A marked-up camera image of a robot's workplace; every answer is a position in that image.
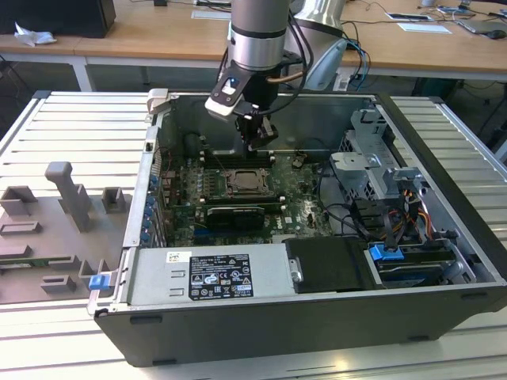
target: black plastic cover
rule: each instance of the black plastic cover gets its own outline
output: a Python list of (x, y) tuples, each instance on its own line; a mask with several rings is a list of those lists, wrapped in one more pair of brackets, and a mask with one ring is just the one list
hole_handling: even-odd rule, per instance
[(375, 289), (366, 244), (356, 237), (310, 237), (285, 242), (289, 259), (299, 261), (303, 281), (296, 293)]

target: blue tab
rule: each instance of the blue tab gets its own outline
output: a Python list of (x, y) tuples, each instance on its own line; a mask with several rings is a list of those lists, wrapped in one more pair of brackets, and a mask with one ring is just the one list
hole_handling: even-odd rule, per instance
[(88, 288), (91, 291), (107, 291), (109, 290), (109, 280), (111, 275), (92, 275)]
[(374, 261), (377, 260), (403, 260), (402, 250), (400, 248), (395, 251), (388, 251), (384, 244), (375, 244), (370, 249), (370, 254)]

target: laptop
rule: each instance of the laptop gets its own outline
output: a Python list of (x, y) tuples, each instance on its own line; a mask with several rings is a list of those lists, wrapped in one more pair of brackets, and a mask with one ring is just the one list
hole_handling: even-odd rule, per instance
[(465, 29), (475, 34), (486, 34), (494, 30), (503, 30), (507, 33), (507, 24), (503, 22), (456, 20), (456, 24), (463, 26)]

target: paper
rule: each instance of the paper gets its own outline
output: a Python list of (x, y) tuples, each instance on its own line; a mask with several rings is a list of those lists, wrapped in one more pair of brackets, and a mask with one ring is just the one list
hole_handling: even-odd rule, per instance
[(22, 28), (17, 23), (15, 24), (16, 32), (14, 36), (23, 44), (27, 44), (32, 48), (34, 48), (36, 44), (52, 44), (56, 42), (55, 37), (53, 37), (50, 32), (32, 32), (31, 30)]
[(418, 23), (398, 23), (399, 27), (405, 32), (423, 32), (423, 33), (443, 33), (452, 34), (452, 32), (442, 25), (423, 25)]
[(194, 10), (192, 12), (192, 18), (229, 21), (231, 19), (231, 14), (228, 12), (210, 12), (208, 10)]

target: white label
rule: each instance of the white label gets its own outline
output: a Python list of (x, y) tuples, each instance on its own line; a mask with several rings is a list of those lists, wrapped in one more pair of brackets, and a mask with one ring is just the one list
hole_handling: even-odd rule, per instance
[(192, 251), (170, 251), (167, 253), (167, 263), (189, 263)]
[(4, 264), (0, 265), (0, 269), (17, 269), (17, 268), (31, 268), (30, 264)]
[(251, 285), (238, 285), (236, 286), (237, 291), (251, 291), (252, 286)]

